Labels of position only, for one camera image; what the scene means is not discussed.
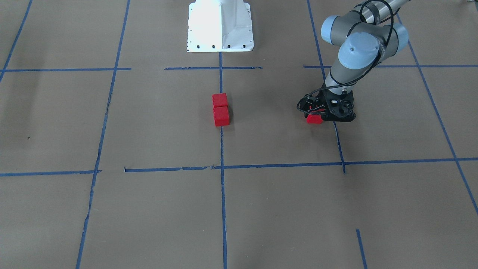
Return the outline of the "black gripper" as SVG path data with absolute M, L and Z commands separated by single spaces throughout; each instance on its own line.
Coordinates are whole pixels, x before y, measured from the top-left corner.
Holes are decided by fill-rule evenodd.
M 328 89 L 318 89 L 299 100 L 299 111 L 305 118 L 318 115 L 324 121 L 351 122 L 356 118 L 352 91 L 335 94 Z

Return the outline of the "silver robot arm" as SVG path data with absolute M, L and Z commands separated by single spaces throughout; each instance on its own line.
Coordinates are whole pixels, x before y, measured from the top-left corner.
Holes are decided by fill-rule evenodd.
M 366 0 L 345 15 L 323 22 L 321 38 L 339 51 L 321 88 L 299 100 L 297 110 L 305 118 L 315 115 L 341 122 L 356 118 L 355 84 L 409 41 L 408 30 L 394 20 L 405 4 L 405 0 Z

